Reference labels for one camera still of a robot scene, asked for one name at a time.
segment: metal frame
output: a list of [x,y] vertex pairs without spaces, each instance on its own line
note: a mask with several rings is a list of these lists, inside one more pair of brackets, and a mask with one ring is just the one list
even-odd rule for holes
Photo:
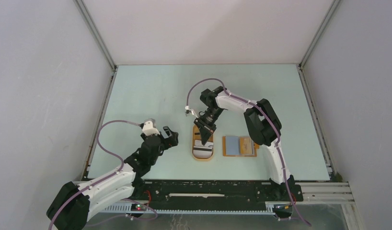
[[89,146],[89,151],[87,153],[87,157],[86,157],[87,161],[86,161],[86,164],[83,168],[83,172],[81,174],[81,178],[83,178],[83,179],[87,178],[87,174],[90,170],[90,164],[91,164],[91,162],[93,160],[93,156],[94,156],[94,149],[95,149],[95,146],[97,145],[97,140],[96,140],[97,131],[99,130],[99,127],[101,126],[101,124],[103,123],[103,120],[104,120],[104,115],[106,113],[108,102],[110,101],[111,91],[114,86],[115,76],[117,75],[117,70],[118,70],[118,68],[116,68],[113,71],[111,79],[110,79],[110,84],[107,87],[107,92],[106,92],[105,98],[103,100],[102,110],[100,111],[100,114],[99,114],[99,117],[97,120],[97,124],[96,124],[94,132],[93,132],[92,143]]
[[326,162],[327,171],[329,172],[329,175],[333,175],[335,172],[334,160],[330,156],[330,152],[327,148],[326,139],[324,138],[322,127],[319,122],[319,117],[316,113],[316,108],[315,108],[315,105],[314,105],[314,102],[313,102],[313,99],[312,99],[312,96],[311,96],[311,93],[309,90],[308,83],[307,83],[305,75],[304,75],[302,69],[299,67],[299,65],[297,65],[296,68],[299,73],[300,82],[302,83],[303,92],[305,93],[305,96],[306,96],[306,101],[308,102],[308,106],[309,106],[309,110],[310,110],[311,117],[313,120],[314,128],[316,130],[317,138],[319,140],[320,147],[322,149],[324,161]]
[[[94,146],[97,144],[95,140],[95,135],[97,133],[97,129],[99,125],[103,122],[104,119],[104,114],[110,99],[112,87],[114,84],[115,80],[115,75],[116,75],[116,69],[117,66],[115,65],[115,62],[113,61],[111,54],[109,53],[104,40],[101,38],[100,33],[94,24],[94,21],[92,17],[89,14],[89,11],[84,3],[84,0],[74,0],[76,3],[77,8],[81,12],[81,15],[86,22],[89,30],[91,31],[93,38],[95,39],[96,43],[99,45],[99,48],[104,54],[104,57],[106,58],[107,62],[109,63],[110,67],[112,68],[113,75],[110,81],[110,85],[107,90],[106,97],[104,99],[103,105],[102,105],[102,111],[100,114],[100,117],[98,119],[98,123],[95,127],[95,132],[93,135],[93,141],[89,149],[89,154],[86,162],[86,168],[85,168],[85,174],[83,176],[83,180],[86,179],[86,173],[90,169],[90,163],[93,157],[93,151],[94,151]],[[324,156],[324,160],[326,163],[326,166],[328,168],[329,174],[331,177],[333,177],[333,172],[334,170],[334,161],[332,156],[329,153],[329,150],[327,148],[327,144],[323,135],[323,131],[321,128],[321,124],[319,122],[318,115],[316,114],[316,109],[315,105],[312,100],[312,96],[310,93],[310,89],[308,86],[308,83],[306,81],[303,67],[306,65],[309,57],[311,56],[313,50],[315,49],[319,39],[321,38],[322,34],[324,33],[330,19],[336,12],[338,6],[340,5],[341,0],[334,0],[333,3],[331,4],[325,18],[323,19],[318,31],[316,32],[310,46],[308,47],[301,63],[297,65],[297,70],[300,76],[300,80],[302,83],[302,87],[308,102],[308,106],[312,115],[313,123],[315,125],[316,133],[318,136],[319,143],[322,147],[322,152]],[[349,230],[362,230],[364,229],[362,226],[361,222],[361,217],[359,216],[357,212],[357,207],[354,202],[354,197],[351,193],[351,189],[349,187],[348,183],[331,183],[331,182],[297,182],[302,187],[302,192],[303,192],[303,197],[304,200],[302,202],[298,202],[298,204],[304,204],[304,205],[316,205],[316,204],[341,204],[344,216],[346,218],[346,222],[348,225]],[[272,212],[272,207],[274,204],[282,204],[282,202],[266,202],[266,207],[267,210],[262,210],[262,211],[255,211],[255,212],[250,212],[250,211],[231,211],[231,212],[213,212],[213,211],[186,211],[186,210],[158,210],[160,213],[171,213],[171,214],[176,214],[176,213],[181,213],[181,214],[245,214],[245,215],[254,215],[254,214],[259,214],[259,215],[268,215],[268,214],[273,214]],[[112,213],[126,213],[127,212],[127,202],[117,202],[114,205],[108,207],[105,211],[103,212],[112,212]]]
[[108,64],[110,65],[111,69],[114,71],[116,69],[115,62],[113,61],[113,58],[111,57],[110,52],[107,49],[106,44],[104,43],[104,40],[100,36],[99,31],[97,30],[96,25],[94,24],[93,18],[90,16],[89,10],[86,7],[86,4],[84,4],[83,0],[73,0],[76,4],[76,7],[78,8],[79,12],[82,15],[83,20],[86,22],[87,27],[89,28],[90,32],[93,35],[94,40],[96,41],[97,45],[103,52],[104,57],[106,58]]
[[302,61],[300,62],[300,66],[303,68],[307,61],[309,60],[314,48],[317,45],[317,42],[319,41],[320,37],[326,30],[327,25],[329,24],[332,16],[336,12],[338,6],[340,5],[342,0],[334,0],[333,3],[330,5],[329,10],[327,11],[326,16],[324,17],[322,23],[319,26],[319,29],[317,30],[316,34],[314,35],[313,40],[311,41],[311,44],[308,47],[308,50],[306,51],[305,55],[303,56]]

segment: small black object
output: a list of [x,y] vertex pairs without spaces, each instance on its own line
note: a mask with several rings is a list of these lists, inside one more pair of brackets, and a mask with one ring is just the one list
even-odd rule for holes
[[163,131],[168,136],[167,138],[164,138],[161,133],[150,136],[142,133],[141,137],[144,142],[141,147],[124,160],[124,163],[129,164],[136,172],[135,179],[148,173],[165,150],[178,145],[179,134],[177,132],[173,132],[167,126],[163,127]]
[[131,213],[130,216],[140,218],[144,213]]
[[201,95],[200,95],[200,100],[209,108],[214,108],[218,109],[219,107],[217,106],[216,102],[216,97],[219,93],[223,91],[223,86],[219,86],[215,88],[213,91],[210,91],[209,89],[205,89]]
[[202,145],[205,145],[214,131],[216,131],[216,125],[214,123],[222,112],[223,109],[221,108],[209,107],[202,116],[196,118],[193,122],[199,129]]
[[[270,194],[274,200],[280,200],[283,197],[289,196],[285,182],[277,184],[271,179],[269,179],[269,181],[272,187]],[[289,188],[293,188],[295,186],[295,178],[293,177],[293,175],[290,175],[289,179],[287,180],[287,183]]]
[[[275,114],[274,109],[271,106],[271,103],[267,99],[262,99],[257,102],[257,106],[259,106],[263,112],[268,116],[268,118],[272,121],[278,133],[281,135],[281,122],[278,119],[278,116]],[[247,109],[244,112],[245,122],[247,123],[248,133],[251,139],[257,143],[258,145],[266,145],[270,146],[271,142],[277,138],[277,135],[269,122],[264,119],[260,120],[259,116],[261,113],[255,107]]]
[[131,185],[134,187],[134,191],[133,194],[131,194],[130,199],[131,200],[140,199],[145,192],[144,180],[139,177],[136,177]]
[[[58,195],[55,197],[46,216],[52,219],[59,208],[74,194],[78,192],[78,186],[72,181],[64,184]],[[79,194],[70,201],[60,212],[55,220],[54,225],[58,230],[80,230],[86,225],[87,215],[89,213],[90,201],[83,194]]]
[[277,218],[289,218],[290,216],[292,216],[292,210],[293,210],[293,206],[287,206],[288,208],[274,208],[272,209],[273,212],[275,212],[275,217]]

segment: floor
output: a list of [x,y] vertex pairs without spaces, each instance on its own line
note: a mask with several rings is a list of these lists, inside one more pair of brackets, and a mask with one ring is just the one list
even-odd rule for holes
[[[222,136],[247,136],[242,114],[224,111],[216,122],[214,155],[207,162],[192,157],[194,117],[185,116],[189,89],[205,78],[219,78],[233,93],[272,104],[281,123],[282,149],[296,180],[329,180],[322,151],[295,65],[157,65],[119,66],[104,123],[124,119],[142,123],[154,118],[159,131],[169,126],[179,133],[179,145],[158,158],[144,179],[267,180],[263,147],[257,157],[224,157]],[[200,93],[219,83],[208,81],[191,93],[190,106],[204,111]],[[128,157],[140,147],[141,130],[127,124],[111,124],[100,136],[108,150]],[[98,177],[117,166],[118,160],[96,148],[88,177]]]

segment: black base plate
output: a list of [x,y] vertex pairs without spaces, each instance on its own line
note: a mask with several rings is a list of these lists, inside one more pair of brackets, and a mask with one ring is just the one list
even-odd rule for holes
[[[161,210],[259,211],[266,201],[289,202],[287,193],[276,198],[269,181],[145,180],[151,193],[150,207]],[[296,201],[303,201],[300,185],[293,185]],[[169,196],[169,194],[223,194],[220,197]],[[144,194],[141,199],[147,200]]]

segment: white enclosure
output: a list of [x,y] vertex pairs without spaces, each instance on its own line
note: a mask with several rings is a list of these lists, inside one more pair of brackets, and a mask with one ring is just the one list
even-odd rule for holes
[[87,0],[117,65],[300,63],[333,0]]

